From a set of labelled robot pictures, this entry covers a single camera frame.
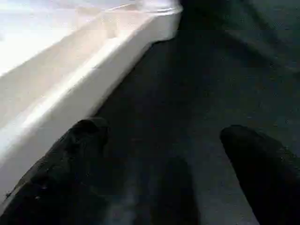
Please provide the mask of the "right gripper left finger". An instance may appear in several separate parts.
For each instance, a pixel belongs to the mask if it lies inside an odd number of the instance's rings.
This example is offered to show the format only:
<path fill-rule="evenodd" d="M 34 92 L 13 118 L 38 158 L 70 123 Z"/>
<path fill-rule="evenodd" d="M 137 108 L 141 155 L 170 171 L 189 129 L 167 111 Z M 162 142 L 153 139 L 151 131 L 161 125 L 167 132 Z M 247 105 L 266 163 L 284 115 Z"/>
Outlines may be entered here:
<path fill-rule="evenodd" d="M 100 117 L 74 124 L 7 194 L 1 224 L 93 224 L 107 203 L 98 189 L 108 130 Z"/>

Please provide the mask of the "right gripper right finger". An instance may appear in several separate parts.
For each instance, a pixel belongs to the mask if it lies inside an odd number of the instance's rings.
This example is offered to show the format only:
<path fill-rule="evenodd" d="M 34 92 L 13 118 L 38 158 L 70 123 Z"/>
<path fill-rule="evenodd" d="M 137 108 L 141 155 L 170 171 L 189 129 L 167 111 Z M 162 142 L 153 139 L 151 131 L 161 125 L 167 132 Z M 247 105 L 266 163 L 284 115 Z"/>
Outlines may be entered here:
<path fill-rule="evenodd" d="M 220 140 L 261 225 L 300 223 L 300 158 L 280 141 L 233 125 Z"/>

